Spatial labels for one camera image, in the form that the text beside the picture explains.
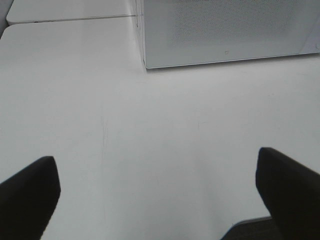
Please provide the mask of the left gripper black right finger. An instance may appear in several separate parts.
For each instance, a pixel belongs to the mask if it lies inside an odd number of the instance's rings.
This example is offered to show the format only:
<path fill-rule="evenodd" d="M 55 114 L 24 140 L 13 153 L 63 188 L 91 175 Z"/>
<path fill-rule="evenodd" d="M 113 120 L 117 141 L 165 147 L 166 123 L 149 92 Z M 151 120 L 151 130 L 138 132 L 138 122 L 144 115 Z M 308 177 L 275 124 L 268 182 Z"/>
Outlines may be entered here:
<path fill-rule="evenodd" d="M 285 240 L 320 238 L 320 175 L 271 147 L 258 152 L 255 185 Z"/>

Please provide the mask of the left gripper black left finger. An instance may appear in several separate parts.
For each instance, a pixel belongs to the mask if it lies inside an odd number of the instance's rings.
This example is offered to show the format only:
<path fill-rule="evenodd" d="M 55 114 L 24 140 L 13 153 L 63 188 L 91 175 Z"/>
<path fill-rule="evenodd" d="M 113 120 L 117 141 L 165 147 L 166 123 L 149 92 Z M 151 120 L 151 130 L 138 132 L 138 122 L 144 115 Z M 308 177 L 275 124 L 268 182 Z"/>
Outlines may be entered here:
<path fill-rule="evenodd" d="M 56 161 L 44 156 L 0 184 L 0 238 L 39 240 L 61 195 Z"/>

